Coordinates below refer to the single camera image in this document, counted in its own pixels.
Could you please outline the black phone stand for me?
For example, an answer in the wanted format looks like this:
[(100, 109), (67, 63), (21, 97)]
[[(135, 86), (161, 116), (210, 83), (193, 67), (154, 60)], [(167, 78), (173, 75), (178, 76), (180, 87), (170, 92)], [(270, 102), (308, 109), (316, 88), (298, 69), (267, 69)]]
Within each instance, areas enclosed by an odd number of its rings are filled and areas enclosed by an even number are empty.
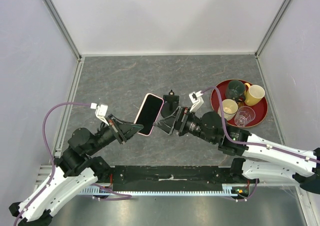
[(174, 113), (179, 106), (180, 97), (174, 93), (171, 89), (168, 94), (163, 95), (164, 104), (161, 108), (160, 114), (163, 118), (166, 118)]

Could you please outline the phone with pink case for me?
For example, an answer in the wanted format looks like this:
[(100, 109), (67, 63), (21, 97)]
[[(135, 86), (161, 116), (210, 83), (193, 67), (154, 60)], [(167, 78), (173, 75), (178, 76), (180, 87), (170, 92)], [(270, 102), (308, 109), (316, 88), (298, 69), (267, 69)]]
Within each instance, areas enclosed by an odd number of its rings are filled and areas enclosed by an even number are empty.
[(164, 100), (152, 93), (147, 93), (141, 103), (134, 123), (142, 125), (138, 133), (143, 136), (149, 136), (154, 128), (154, 122), (160, 115), (160, 111), (164, 105)]

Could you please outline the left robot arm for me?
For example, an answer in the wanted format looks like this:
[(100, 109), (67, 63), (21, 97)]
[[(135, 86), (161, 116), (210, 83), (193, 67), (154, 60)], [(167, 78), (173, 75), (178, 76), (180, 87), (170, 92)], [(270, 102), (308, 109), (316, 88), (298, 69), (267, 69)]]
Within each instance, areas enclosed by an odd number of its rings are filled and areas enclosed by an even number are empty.
[(54, 159), (51, 173), (39, 188), (24, 201), (9, 206), (14, 225), (48, 226), (53, 216), (83, 189), (109, 179), (111, 167), (94, 154), (114, 141), (126, 143), (143, 128), (110, 114), (96, 133), (84, 127), (76, 129), (68, 140), (68, 148)]

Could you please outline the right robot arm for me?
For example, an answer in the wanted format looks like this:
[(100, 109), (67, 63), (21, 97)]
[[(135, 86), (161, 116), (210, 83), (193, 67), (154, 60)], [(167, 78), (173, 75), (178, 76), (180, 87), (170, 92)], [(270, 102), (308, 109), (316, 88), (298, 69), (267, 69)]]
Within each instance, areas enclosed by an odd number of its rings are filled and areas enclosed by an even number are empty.
[(179, 106), (173, 114), (153, 123), (168, 135), (191, 134), (217, 145), (225, 155), (234, 156), (229, 177), (235, 183), (248, 180), (295, 181), (303, 190), (320, 193), (320, 150), (302, 150), (278, 144), (227, 125), (215, 111), (197, 117)]

